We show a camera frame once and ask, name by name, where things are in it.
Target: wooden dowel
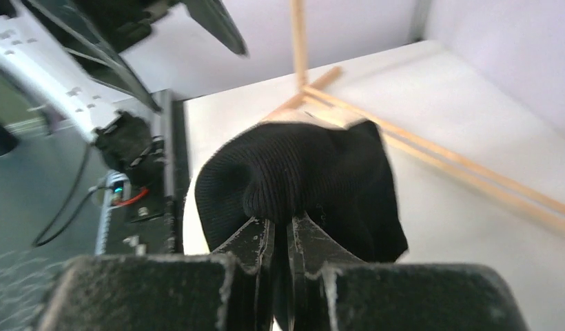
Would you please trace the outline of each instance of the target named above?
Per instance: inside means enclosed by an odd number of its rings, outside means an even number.
[[[315,106],[324,108],[324,112],[312,112],[311,115],[315,116],[323,121],[327,121],[328,123],[334,124],[336,126],[343,126],[340,121],[336,121],[333,116],[333,109],[330,108],[326,103],[322,102],[313,97],[306,96],[305,102],[313,104]],[[511,194],[504,190],[503,188],[492,184],[489,181],[481,179],[477,176],[472,175],[471,173],[464,171],[460,167],[455,167],[443,160],[437,159],[436,157],[426,153],[422,150],[419,150],[408,143],[405,143],[397,138],[392,137],[390,134],[386,134],[385,132],[382,133],[382,138],[386,143],[390,146],[397,148],[407,154],[410,154],[417,159],[428,163],[434,167],[441,169],[442,171],[447,172],[448,174],[454,176],[455,178],[464,181],[465,183],[472,185],[481,191],[485,192],[486,194],[491,195],[492,197],[496,198],[499,201],[505,202],[510,206],[517,208],[521,211],[526,212],[527,214],[539,219],[546,227],[558,231],[560,234],[565,235],[565,219],[558,217],[557,215],[549,212],[534,203],[530,203],[521,199],[519,196]]]
[[[358,107],[350,105],[347,102],[342,101],[336,97],[333,97],[325,92],[321,92],[320,90],[317,90],[310,86],[305,86],[303,90],[315,97],[318,97],[319,99],[322,99],[323,101],[326,101],[327,103],[361,114],[362,116],[367,117],[371,121],[376,122],[386,132],[390,132],[397,137],[402,137],[403,139],[406,139],[407,141],[416,144],[417,146],[426,148],[427,150],[435,154],[438,154],[441,157],[448,159],[449,161],[458,163],[461,166],[465,167],[467,170],[470,170],[471,172],[483,176],[484,178],[487,178],[488,180],[493,181],[494,183],[504,188],[507,188],[508,190],[512,190],[518,194],[521,194],[533,201],[536,201],[546,206],[549,209],[552,209],[554,211],[557,211],[565,215],[564,203],[556,201],[540,192],[537,192],[531,188],[526,187],[525,185],[522,185],[521,183],[518,183],[510,178],[504,177],[492,170],[489,170],[484,166],[479,165],[467,159],[466,157],[463,157],[462,155],[459,155],[455,152],[447,150],[442,146],[437,145],[436,143],[427,141],[417,135],[407,132],[406,130],[399,128],[398,126],[395,126],[392,123],[389,123],[388,121],[379,119],[373,114],[370,114],[364,110],[361,110]]]
[[[302,87],[309,83],[307,77],[307,33],[305,31],[305,7],[303,0],[291,0],[291,24],[293,28],[293,53],[297,87],[301,92]]]
[[[333,124],[339,128],[348,128],[353,123],[359,122],[362,119],[366,119],[360,114],[356,114],[355,112],[351,112],[349,110],[344,110],[339,107],[332,107],[330,108],[329,105],[326,103],[310,97],[309,95],[305,96],[305,103],[310,103],[311,105],[317,106],[316,108],[310,108],[303,110],[307,114],[315,117],[317,119],[321,119],[326,121],[327,123]]]
[[[316,88],[317,90],[322,90],[333,83],[339,76],[341,76],[342,71],[341,67],[333,67],[330,71],[324,73],[321,77],[317,78],[313,83],[311,83],[312,88]],[[292,98],[286,100],[282,105],[278,106],[273,112],[277,112],[279,110],[287,109],[287,108],[298,108],[300,107],[304,101],[303,97],[305,97],[304,92],[299,92],[295,94]]]

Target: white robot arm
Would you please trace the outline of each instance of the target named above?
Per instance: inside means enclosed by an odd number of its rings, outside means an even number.
[[[32,23],[24,13],[0,16],[0,70],[71,120],[88,143],[94,142],[95,123],[106,126],[116,118],[116,108],[94,91],[95,82],[57,41]]]

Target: gray floor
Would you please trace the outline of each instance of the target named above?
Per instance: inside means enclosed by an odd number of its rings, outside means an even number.
[[[61,263],[94,252],[100,209],[91,202],[59,238],[31,248],[68,194],[84,146],[73,128],[64,128],[50,137],[24,138],[0,158],[0,331],[24,329]],[[106,171],[92,151],[79,191],[56,230]]]

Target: cable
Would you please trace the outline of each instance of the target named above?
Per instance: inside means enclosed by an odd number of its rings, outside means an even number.
[[[36,248],[41,247],[41,246],[43,246],[47,243],[50,243],[53,239],[57,238],[60,234],[62,234],[63,231],[65,231],[65,229],[67,229],[72,224],[72,222],[76,219],[76,217],[78,216],[78,214],[82,210],[83,205],[85,205],[85,203],[90,199],[92,194],[94,194],[95,192],[97,192],[98,190],[101,190],[101,189],[104,189],[104,187],[98,186],[98,187],[92,188],[90,191],[88,191],[88,193],[84,196],[82,201],[80,201],[80,204],[78,204],[78,206],[76,207],[76,209],[72,213],[72,216],[70,216],[70,218],[65,222],[65,224],[63,224],[61,226],[61,228],[59,230],[57,230],[57,232],[52,234],[51,237],[49,237],[49,238],[47,238],[43,241],[39,241],[39,239],[45,234],[45,233],[42,233],[41,236],[38,236],[35,239],[35,241],[33,241],[33,246],[36,247]]]
[[[130,205],[130,204],[135,203],[138,200],[142,199],[145,195],[147,195],[148,192],[149,192],[148,188],[143,188],[141,190],[141,192],[138,195],[136,195],[135,197],[132,197],[132,198],[126,200],[126,201],[121,201],[121,202],[115,203],[114,205],[118,205],[118,206]]]
[[[43,238],[43,236],[45,236],[45,234],[51,230],[51,228],[53,227],[53,225],[55,224],[55,222],[57,221],[57,219],[59,219],[59,217],[61,216],[61,213],[67,208],[68,204],[70,204],[70,201],[72,200],[72,197],[74,196],[74,193],[77,191],[78,186],[81,182],[83,173],[85,171],[86,166],[88,165],[88,161],[90,160],[90,152],[92,151],[92,144],[87,144],[86,148],[85,148],[85,152],[82,158],[82,162],[80,164],[80,168],[78,170],[78,174],[76,175],[76,179],[74,180],[74,183],[72,184],[72,188],[70,189],[67,197],[65,198],[65,200],[63,200],[63,205],[61,206],[61,208],[59,208],[59,210],[57,211],[57,213],[55,214],[55,216],[53,217],[53,219],[51,220],[51,222],[49,222],[49,224],[47,224],[47,226],[37,235],[37,237],[35,238],[35,240],[33,241],[33,247],[39,247],[39,246],[43,246],[49,242],[51,242],[53,239],[55,239],[57,236],[59,236],[73,221],[73,219],[77,216],[77,214],[79,213],[80,207],[85,203],[84,200],[82,200],[82,202],[80,203],[79,207],[76,208],[76,210],[74,211],[74,214],[72,215],[72,217],[70,217],[70,219],[68,220],[68,222],[66,222],[66,224],[59,230],[56,232],[55,235],[49,237],[48,239],[42,241],[41,239]],[[92,196],[92,194],[94,194],[94,192],[96,192],[97,190],[93,190],[88,192],[88,194],[86,195],[88,198],[90,196]]]

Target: ribbed knit fabric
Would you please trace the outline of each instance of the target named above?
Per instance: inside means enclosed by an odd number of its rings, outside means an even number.
[[[250,217],[280,223],[303,212],[364,261],[394,262],[408,249],[391,167],[370,121],[348,130],[255,126],[203,166],[195,199],[210,250]]]

